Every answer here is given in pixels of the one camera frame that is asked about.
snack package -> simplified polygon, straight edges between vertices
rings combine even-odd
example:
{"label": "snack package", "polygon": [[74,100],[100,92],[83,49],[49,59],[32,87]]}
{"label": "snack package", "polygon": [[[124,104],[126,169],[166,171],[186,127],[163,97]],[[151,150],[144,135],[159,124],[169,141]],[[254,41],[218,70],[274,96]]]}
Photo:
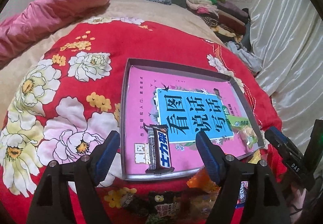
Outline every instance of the snack package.
{"label": "snack package", "polygon": [[146,125],[144,129],[148,133],[150,165],[146,169],[148,174],[161,174],[173,172],[171,151],[168,140],[167,125]]}
{"label": "snack package", "polygon": [[238,131],[241,139],[251,149],[253,144],[258,142],[258,137],[252,129],[249,119],[233,115],[227,115],[227,117],[232,129]]}
{"label": "snack package", "polygon": [[121,207],[125,208],[133,214],[147,216],[149,214],[149,203],[136,196],[135,194],[127,193],[120,199]]}
{"label": "snack package", "polygon": [[197,196],[190,199],[190,218],[206,219],[214,206],[215,200],[218,197],[218,192],[213,192],[207,195]]}
{"label": "snack package", "polygon": [[244,207],[244,203],[247,198],[247,189],[248,189],[248,181],[241,182],[238,201],[237,201],[237,205],[235,206],[235,208]]}
{"label": "snack package", "polygon": [[217,186],[209,177],[205,167],[199,169],[199,171],[186,182],[188,187],[197,187],[207,193],[218,192],[220,187]]}
{"label": "snack package", "polygon": [[148,201],[151,207],[146,224],[175,223],[180,212],[180,192],[149,192]]}

metal screw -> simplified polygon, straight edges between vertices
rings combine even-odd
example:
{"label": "metal screw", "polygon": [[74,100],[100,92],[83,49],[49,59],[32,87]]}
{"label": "metal screw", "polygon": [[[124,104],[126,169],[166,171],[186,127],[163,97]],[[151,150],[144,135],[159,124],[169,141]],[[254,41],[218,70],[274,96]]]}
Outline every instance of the metal screw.
{"label": "metal screw", "polygon": [[260,164],[261,166],[267,166],[267,165],[268,165],[267,161],[265,161],[265,160],[260,160],[260,161],[259,161],[259,164]]}
{"label": "metal screw", "polygon": [[227,161],[233,161],[233,160],[235,160],[235,157],[232,156],[232,155],[226,155],[225,158],[226,158]]}
{"label": "metal screw", "polygon": [[90,159],[90,156],[89,156],[89,155],[81,156],[81,160],[82,160],[83,162],[86,162],[86,161],[88,161],[89,159]]}
{"label": "metal screw", "polygon": [[52,160],[51,162],[49,162],[49,166],[50,167],[55,167],[56,166],[56,164],[57,164],[57,161],[56,160]]}

book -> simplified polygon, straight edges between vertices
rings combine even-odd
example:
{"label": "book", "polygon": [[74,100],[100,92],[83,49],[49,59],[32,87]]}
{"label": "book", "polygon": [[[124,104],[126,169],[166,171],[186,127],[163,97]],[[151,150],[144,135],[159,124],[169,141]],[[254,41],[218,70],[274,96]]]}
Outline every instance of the book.
{"label": "book", "polygon": [[[125,96],[123,176],[127,180],[156,180],[194,174],[203,166],[195,145],[196,133],[204,130],[213,144],[238,159],[249,149],[234,133],[226,114],[247,117],[232,84],[162,73],[131,66]],[[150,164],[148,134],[144,125],[168,126],[173,172],[146,174]]]}

green snack package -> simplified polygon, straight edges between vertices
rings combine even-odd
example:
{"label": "green snack package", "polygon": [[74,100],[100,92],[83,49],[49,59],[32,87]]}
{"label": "green snack package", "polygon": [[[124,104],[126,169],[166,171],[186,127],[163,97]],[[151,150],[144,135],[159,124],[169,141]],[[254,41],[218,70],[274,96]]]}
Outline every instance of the green snack package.
{"label": "green snack package", "polygon": [[227,117],[232,129],[239,132],[242,140],[251,149],[253,144],[258,142],[258,137],[252,129],[249,119],[233,115],[227,115]]}

bed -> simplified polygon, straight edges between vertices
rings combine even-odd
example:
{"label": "bed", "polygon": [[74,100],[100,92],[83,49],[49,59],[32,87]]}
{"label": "bed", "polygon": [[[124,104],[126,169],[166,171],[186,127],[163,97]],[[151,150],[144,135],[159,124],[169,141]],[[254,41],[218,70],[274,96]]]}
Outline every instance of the bed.
{"label": "bed", "polygon": [[[91,66],[84,65],[86,57],[91,57]],[[281,129],[269,97],[201,18],[175,4],[109,0],[108,5],[60,28],[0,70],[0,120],[4,121],[0,194],[16,223],[25,223],[32,195],[50,160],[74,161],[91,152],[108,131],[119,130],[122,78],[128,58],[169,61],[230,75],[244,93],[261,130],[270,126]],[[71,85],[71,79],[78,86]],[[92,100],[93,93],[104,96],[99,107]],[[279,156],[270,147],[264,152],[269,154],[269,165],[279,178],[284,172]],[[162,185],[121,178],[117,154],[106,180],[97,189],[113,223],[145,221],[119,208],[116,191],[146,195],[151,190],[187,188],[186,178]],[[73,192],[75,186],[70,183],[70,187],[76,220],[84,223]],[[236,211],[235,220],[241,213]]]}

